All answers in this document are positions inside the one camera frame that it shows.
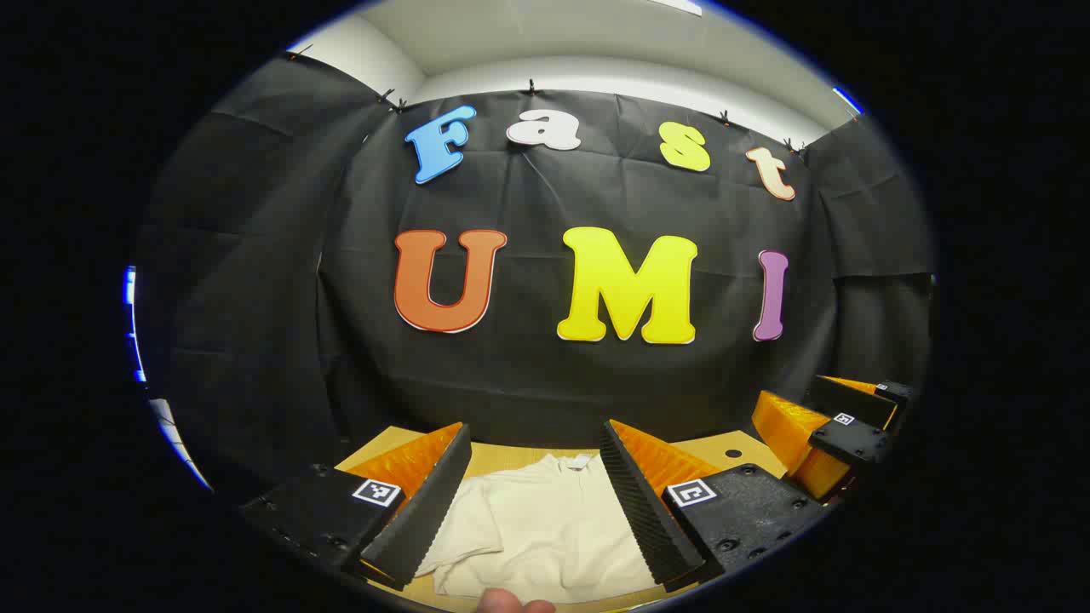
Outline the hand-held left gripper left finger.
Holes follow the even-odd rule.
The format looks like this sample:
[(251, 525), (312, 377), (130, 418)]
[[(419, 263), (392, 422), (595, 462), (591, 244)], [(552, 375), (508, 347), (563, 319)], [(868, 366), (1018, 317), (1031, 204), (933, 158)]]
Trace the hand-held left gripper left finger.
[(344, 470), (312, 462), (241, 515), (320, 570), (400, 591), (428, 554), (471, 456), (468, 426), (456, 422)]

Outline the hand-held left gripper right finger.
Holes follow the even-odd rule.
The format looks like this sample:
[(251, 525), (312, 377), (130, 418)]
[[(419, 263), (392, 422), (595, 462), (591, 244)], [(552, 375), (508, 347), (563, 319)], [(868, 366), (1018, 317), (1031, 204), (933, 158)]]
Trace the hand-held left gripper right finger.
[(654, 581), (666, 591), (740, 576), (833, 512), (755, 462), (719, 470), (608, 420), (600, 458)]

